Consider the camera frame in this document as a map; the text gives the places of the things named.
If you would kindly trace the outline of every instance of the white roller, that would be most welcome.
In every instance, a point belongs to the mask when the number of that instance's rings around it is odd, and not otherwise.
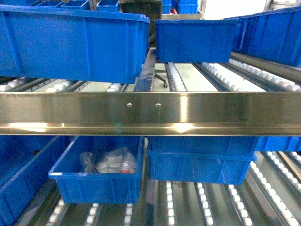
[[[168,215],[170,217],[174,216],[174,209],[168,209]]]
[[[293,178],[293,175],[292,175],[291,172],[288,172],[288,173],[286,174],[286,177],[289,178],[289,179],[291,179],[291,178]]]
[[[64,90],[66,87],[62,84],[56,84],[54,87],[54,89],[58,89],[59,91]]]
[[[298,221],[295,218],[289,218],[288,222],[289,222],[290,226],[298,226],[299,225]]]
[[[204,209],[204,215],[205,215],[205,217],[211,216],[211,211],[210,211],[210,209],[208,209],[208,208]]]
[[[270,183],[266,183],[266,184],[264,184],[263,186],[264,186],[266,189],[271,189],[271,188],[272,188]]]
[[[205,194],[200,195],[200,199],[202,202],[206,201],[207,200],[206,195]]]
[[[206,217],[206,222],[208,225],[213,225],[213,218],[212,217]]]
[[[125,216],[124,217],[124,223],[125,224],[130,224],[131,223],[131,216]]]
[[[246,226],[252,226],[252,220],[250,218],[244,218]]]
[[[167,195],[167,201],[172,201],[173,200],[173,196],[171,194]]]
[[[11,89],[11,86],[8,85],[0,85],[0,92],[5,92]]]
[[[232,195],[237,195],[237,190],[236,189],[231,189],[231,194]]]
[[[168,217],[168,225],[174,225],[175,221],[174,221],[174,217]]]
[[[240,215],[243,217],[243,218],[246,218],[248,217],[248,212],[246,210],[239,210],[240,212]]]
[[[209,208],[209,204],[207,201],[202,202],[202,206],[204,209]]]
[[[97,208],[96,208],[96,207],[92,207],[92,208],[90,209],[90,215],[95,216],[96,211],[97,211]]]
[[[172,201],[167,202],[167,208],[172,209],[174,207],[174,204]]]
[[[172,191],[171,188],[168,188],[168,189],[166,190],[166,193],[167,193],[167,194],[172,194],[172,192],[173,192],[173,191]]]
[[[233,199],[235,202],[240,202],[240,196],[239,195],[234,195]]]
[[[244,204],[242,202],[238,202],[237,203],[237,207],[238,207],[239,210],[242,210],[242,209],[245,208],[245,206],[244,206]]]
[[[200,189],[198,190],[198,193],[199,193],[199,194],[205,194],[205,190],[204,190],[203,188],[200,188]]]
[[[60,90],[59,89],[55,89],[55,88],[48,88],[46,90],[46,92],[60,92]]]

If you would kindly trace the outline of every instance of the metal beam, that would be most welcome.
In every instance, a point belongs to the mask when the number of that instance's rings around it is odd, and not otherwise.
[[[0,134],[301,136],[290,92],[8,92],[0,103]]]
[[[156,48],[150,48],[135,85],[135,92],[149,92],[153,89],[156,64]]]
[[[271,61],[255,58],[241,53],[232,52],[231,58],[248,65],[260,68],[264,71],[278,75],[282,78],[301,84],[301,69],[287,65],[277,64]]]

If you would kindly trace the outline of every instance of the clear plastic bag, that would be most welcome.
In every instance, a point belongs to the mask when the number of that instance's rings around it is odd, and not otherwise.
[[[84,152],[79,158],[86,173],[135,173],[136,170],[136,159],[127,147],[102,153],[101,156]]]
[[[97,164],[100,173],[135,173],[136,159],[127,147],[107,152]]]
[[[91,152],[84,152],[80,154],[80,163],[85,173],[93,173],[96,169],[97,156]]]

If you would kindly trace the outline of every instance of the blue plastic bin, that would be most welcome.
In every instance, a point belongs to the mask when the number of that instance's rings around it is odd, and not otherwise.
[[[2,76],[134,83],[141,71],[148,47],[144,15],[63,6],[1,5],[0,12]]]
[[[60,5],[62,5],[64,2],[63,1],[43,1],[41,3],[39,3],[36,6],[43,6],[43,7],[59,7]]]
[[[257,137],[149,137],[150,178],[219,184],[243,182]]]
[[[248,18],[248,22],[240,52],[301,67],[301,7],[271,10],[243,18]]]
[[[90,10],[89,0],[71,0],[61,5],[61,8],[75,10]]]
[[[234,44],[232,50],[236,52],[241,52],[243,49],[243,43],[246,42],[245,38],[248,36],[248,34],[246,34],[246,31],[247,31],[249,18],[243,16],[237,16],[237,17],[227,18],[225,20],[239,20],[239,23],[236,26],[236,32],[235,32]]]
[[[177,2],[179,4],[183,4],[183,5],[197,5],[198,4],[198,0],[177,0]]]
[[[172,0],[162,0],[162,5],[170,5]]]
[[[170,14],[171,4],[162,5],[162,14]]]
[[[140,194],[143,161],[143,137],[80,136],[75,137],[49,172],[65,202],[136,203]],[[135,173],[84,173],[79,156],[127,147],[135,156]]]
[[[260,137],[256,151],[301,151],[301,137]]]
[[[97,11],[100,12],[115,12],[118,13],[120,9],[119,0],[101,0],[97,4]]]
[[[0,136],[0,222],[13,224],[66,149],[65,137]]]
[[[3,0],[5,5],[11,6],[28,6],[35,2],[36,0]]]
[[[237,21],[156,20],[160,62],[229,62]]]
[[[198,4],[177,3],[177,12],[179,14],[197,14],[198,13]]]

